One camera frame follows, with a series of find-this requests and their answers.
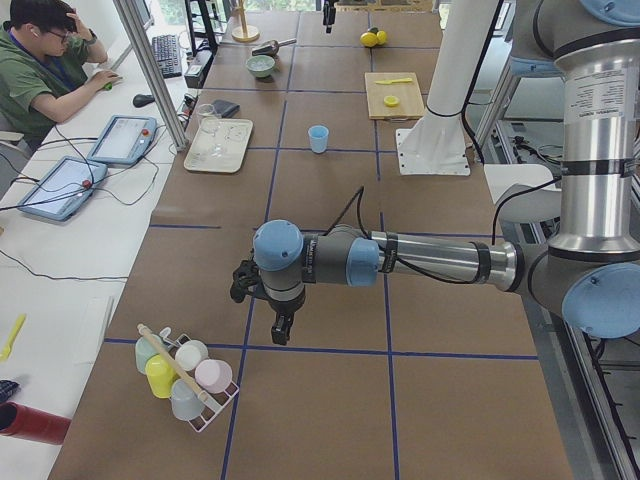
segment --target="cutting board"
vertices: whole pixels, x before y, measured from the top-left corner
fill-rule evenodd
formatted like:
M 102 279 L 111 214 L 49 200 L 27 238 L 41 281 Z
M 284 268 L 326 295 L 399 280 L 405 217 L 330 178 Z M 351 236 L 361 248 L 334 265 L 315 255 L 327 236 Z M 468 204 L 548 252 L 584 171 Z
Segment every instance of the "cutting board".
M 413 79 L 411 83 L 393 83 L 378 85 L 376 80 L 393 80 L 395 78 Z M 374 72 L 364 74 L 364 83 L 369 105 L 369 118 L 381 120 L 385 118 L 422 118 L 424 115 L 424 101 L 420 94 L 418 78 L 413 72 Z M 395 107 L 387 107 L 384 97 L 395 95 L 400 103 Z

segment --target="green bowl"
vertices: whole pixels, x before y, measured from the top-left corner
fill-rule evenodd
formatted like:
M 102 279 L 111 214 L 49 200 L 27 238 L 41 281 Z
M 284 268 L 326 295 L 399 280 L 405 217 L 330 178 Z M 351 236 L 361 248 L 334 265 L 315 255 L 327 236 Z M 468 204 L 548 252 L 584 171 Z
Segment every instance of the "green bowl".
M 254 77 L 264 78 L 271 75 L 276 66 L 276 61 L 268 55 L 256 55 L 255 57 L 249 57 L 246 66 Z

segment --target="keyboard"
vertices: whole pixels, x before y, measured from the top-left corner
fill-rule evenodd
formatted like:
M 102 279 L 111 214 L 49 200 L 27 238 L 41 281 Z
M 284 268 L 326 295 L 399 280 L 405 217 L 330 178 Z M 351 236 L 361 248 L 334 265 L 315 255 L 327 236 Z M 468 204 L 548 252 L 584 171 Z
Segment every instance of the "keyboard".
M 182 58 L 177 35 L 158 35 L 151 39 L 153 56 L 164 78 L 182 75 Z

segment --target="brown table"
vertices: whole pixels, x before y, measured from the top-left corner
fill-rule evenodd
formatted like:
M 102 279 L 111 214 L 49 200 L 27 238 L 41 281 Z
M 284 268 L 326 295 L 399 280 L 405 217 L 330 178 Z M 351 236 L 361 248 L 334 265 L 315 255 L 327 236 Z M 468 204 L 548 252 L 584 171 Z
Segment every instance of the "brown table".
M 248 21 L 258 43 L 298 44 L 257 81 L 243 67 L 250 46 L 223 41 L 200 101 L 237 102 L 254 122 L 243 167 L 195 174 L 176 157 L 50 478 L 572 478 L 519 297 L 401 275 L 313 285 L 287 347 L 271 344 L 264 302 L 231 301 L 255 228 L 285 218 L 323 230 L 360 185 L 372 229 L 488 241 L 494 212 L 482 166 L 402 177 L 398 125 L 367 117 L 365 71 L 415 71 L 428 94 L 437 17 L 339 13 L 331 35 L 315 12 Z M 369 25 L 388 32 L 386 47 L 359 46 Z M 308 150 L 315 123 L 331 130 L 323 155 Z M 240 394 L 202 434 L 137 373 L 140 322 L 232 365 Z

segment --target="yellow cup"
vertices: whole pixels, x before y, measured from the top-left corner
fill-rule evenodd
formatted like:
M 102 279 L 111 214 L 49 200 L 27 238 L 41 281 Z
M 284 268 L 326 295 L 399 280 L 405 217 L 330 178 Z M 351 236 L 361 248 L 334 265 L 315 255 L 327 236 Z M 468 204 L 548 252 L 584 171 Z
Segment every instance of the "yellow cup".
M 178 379 L 178 374 L 160 355 L 151 357 L 144 367 L 151 392 L 158 398 L 171 397 L 171 386 Z

